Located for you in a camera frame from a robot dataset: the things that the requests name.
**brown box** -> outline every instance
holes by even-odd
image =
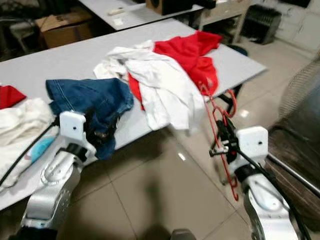
[[[48,48],[55,48],[81,40],[90,39],[92,16],[80,7],[72,9],[71,13],[50,15],[36,20],[40,32]]]

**blue cloth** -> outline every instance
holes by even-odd
[[[111,127],[117,116],[121,116],[134,105],[128,85],[117,78],[47,80],[45,85],[50,99],[53,100],[50,107],[55,115],[71,110],[85,114],[93,107],[90,129],[102,133]],[[101,160],[108,159],[113,154],[115,145],[116,140],[112,136],[108,142],[95,146],[95,156]]]

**table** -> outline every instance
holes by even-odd
[[[49,103],[45,88],[47,79],[95,79],[94,67],[114,47],[130,47],[146,40],[161,41],[177,35],[188,36],[194,32],[194,29],[177,20],[166,19],[1,62],[0,80],[3,85],[16,87],[28,98],[42,98]],[[223,44],[208,56],[213,58],[219,79],[215,96],[250,80],[266,69]],[[115,133],[116,149],[151,131],[139,101],[134,99],[134,107],[121,117],[118,124]],[[61,145],[63,142],[57,139],[48,151],[20,176],[16,185],[0,193],[0,210],[33,193],[39,184],[41,170]]]
[[[252,4],[252,0],[217,0],[215,8],[201,12],[199,30],[202,31],[205,25],[239,16],[232,40],[232,43],[235,44],[239,40],[247,11]]]
[[[91,10],[99,18],[105,21],[116,31],[125,30],[152,22],[169,19],[174,16],[186,14],[203,9],[198,5],[186,11],[180,11],[168,15],[160,15],[147,8],[145,3],[136,3],[133,0],[79,0],[85,7]],[[108,13],[111,10],[123,8],[125,12],[113,16]]]

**cabinet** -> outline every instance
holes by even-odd
[[[320,16],[308,13],[295,34],[293,41],[312,51],[320,47]]]

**clothing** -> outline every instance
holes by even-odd
[[[92,112],[92,119],[87,119],[89,129],[107,133],[124,112],[134,105],[133,95],[127,84],[117,78],[101,80],[47,80],[46,90],[50,107],[55,115],[65,111],[79,113]],[[96,157],[108,159],[115,150],[116,140],[113,136],[96,147]]]
[[[50,107],[40,98],[27,100],[19,107],[0,110],[0,178],[53,120]],[[44,135],[16,165],[0,191],[13,186],[19,175],[44,153],[57,134],[58,128],[55,127]]]
[[[187,37],[177,36],[168,41],[156,41],[153,52],[175,59],[195,85],[199,88],[200,83],[204,84],[212,96],[219,84],[217,71],[212,58],[203,55],[217,49],[221,40],[219,35],[197,31]],[[129,84],[132,93],[139,99],[141,93],[138,81],[130,77]],[[201,93],[208,95],[204,89],[201,89]]]
[[[110,65],[117,60],[138,81],[152,130],[172,124],[178,130],[193,131],[204,113],[203,98],[178,62],[154,53],[153,49],[151,41],[134,48],[116,47],[93,71],[98,79],[104,78],[106,72],[119,74],[120,68]]]
[[[0,86],[0,109],[10,108],[25,98],[26,96],[13,86]]]

